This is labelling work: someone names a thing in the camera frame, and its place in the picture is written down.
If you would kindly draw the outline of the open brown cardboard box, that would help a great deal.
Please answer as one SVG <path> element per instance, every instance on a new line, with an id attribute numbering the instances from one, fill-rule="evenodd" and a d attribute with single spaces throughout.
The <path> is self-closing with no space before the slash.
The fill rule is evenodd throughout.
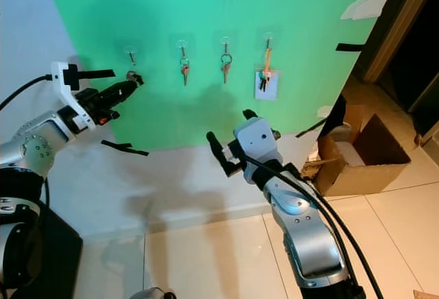
<path id="1" fill-rule="evenodd" d="M 321 168 L 313 180 L 316 189 L 323 196 L 382 192 L 411 158 L 379 115 L 364 105 L 345 105 L 343 123 L 348 132 L 317 141 Z"/>

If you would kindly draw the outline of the green wall board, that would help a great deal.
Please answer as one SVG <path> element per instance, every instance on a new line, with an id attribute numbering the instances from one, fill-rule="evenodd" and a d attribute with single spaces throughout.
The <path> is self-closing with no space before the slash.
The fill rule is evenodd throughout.
<path id="1" fill-rule="evenodd" d="M 335 103 L 357 52 L 376 20 L 342 20 L 355 0 L 54 0 L 86 69 L 135 69 L 145 80 L 110 122 L 119 142 L 139 150 L 206 143 L 206 133 L 231 139 L 253 110 L 272 127 L 301 132 Z M 280 71 L 276 101 L 255 99 L 254 71 L 263 64 L 263 34 L 274 32 L 272 66 Z M 231 36 L 228 83 L 219 39 Z M 188 42 L 188 85 L 176 41 Z M 126 45 L 137 49 L 132 67 Z"/>

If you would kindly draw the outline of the wooden door frame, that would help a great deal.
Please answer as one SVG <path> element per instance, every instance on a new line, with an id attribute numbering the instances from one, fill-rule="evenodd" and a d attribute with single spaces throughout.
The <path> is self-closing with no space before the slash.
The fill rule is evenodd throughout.
<path id="1" fill-rule="evenodd" d="M 361 83 L 374 84 L 382 76 L 389 61 L 427 0 L 387 0 L 382 14 L 364 43 L 352 76 Z"/>

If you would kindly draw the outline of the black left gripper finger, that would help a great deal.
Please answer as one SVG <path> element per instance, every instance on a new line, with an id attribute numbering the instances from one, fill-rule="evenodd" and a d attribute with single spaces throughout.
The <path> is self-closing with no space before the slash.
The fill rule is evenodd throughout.
<path id="1" fill-rule="evenodd" d="M 138 85 L 110 86 L 110 88 L 107 88 L 107 104 L 109 106 L 121 104 L 123 101 L 129 98 L 136 89 L 138 89 Z"/>
<path id="2" fill-rule="evenodd" d="M 141 85 L 138 85 L 136 82 L 129 82 L 125 79 L 122 80 L 122 82 L 113 84 L 113 93 L 116 93 L 116 95 L 131 95 L 139 86 Z"/>

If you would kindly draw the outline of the grey robot leg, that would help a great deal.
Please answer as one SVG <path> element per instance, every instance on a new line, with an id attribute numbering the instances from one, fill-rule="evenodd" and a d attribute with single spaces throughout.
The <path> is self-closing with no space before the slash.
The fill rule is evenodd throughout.
<path id="1" fill-rule="evenodd" d="M 162 287 L 150 287 L 142 289 L 128 299 L 178 299 L 172 290 L 163 289 Z"/>

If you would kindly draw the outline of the white paper sheet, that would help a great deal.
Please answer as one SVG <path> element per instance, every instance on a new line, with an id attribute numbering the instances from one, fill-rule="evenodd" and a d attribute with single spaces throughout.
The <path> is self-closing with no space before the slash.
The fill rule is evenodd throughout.
<path id="1" fill-rule="evenodd" d="M 340 17 L 342 20 L 362 20 L 381 16 L 387 0 L 355 0 Z"/>

